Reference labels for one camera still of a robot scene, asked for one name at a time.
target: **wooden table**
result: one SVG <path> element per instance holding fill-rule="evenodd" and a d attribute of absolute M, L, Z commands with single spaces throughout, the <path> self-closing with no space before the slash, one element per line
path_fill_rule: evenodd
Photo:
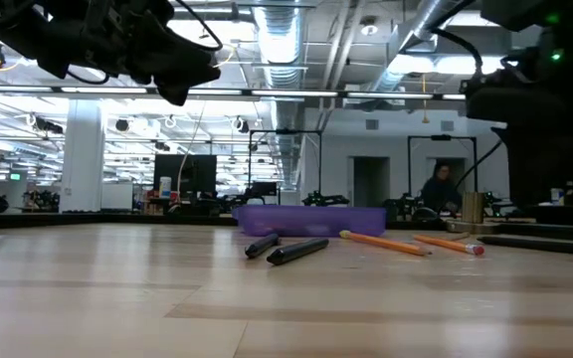
<path fill-rule="evenodd" d="M 0 357 L 573 358 L 573 256 L 419 258 L 337 239 L 272 267 L 245 259 L 252 240 L 217 227 L 0 230 Z"/>

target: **man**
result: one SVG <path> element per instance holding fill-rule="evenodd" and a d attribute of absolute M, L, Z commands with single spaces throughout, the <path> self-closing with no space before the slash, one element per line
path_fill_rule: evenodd
<path fill-rule="evenodd" d="M 424 206 L 435 211 L 446 209 L 455 213 L 462 205 L 462 196 L 457 192 L 455 184 L 450 180 L 451 169 L 447 163 L 437 162 L 433 177 L 422 189 Z"/>

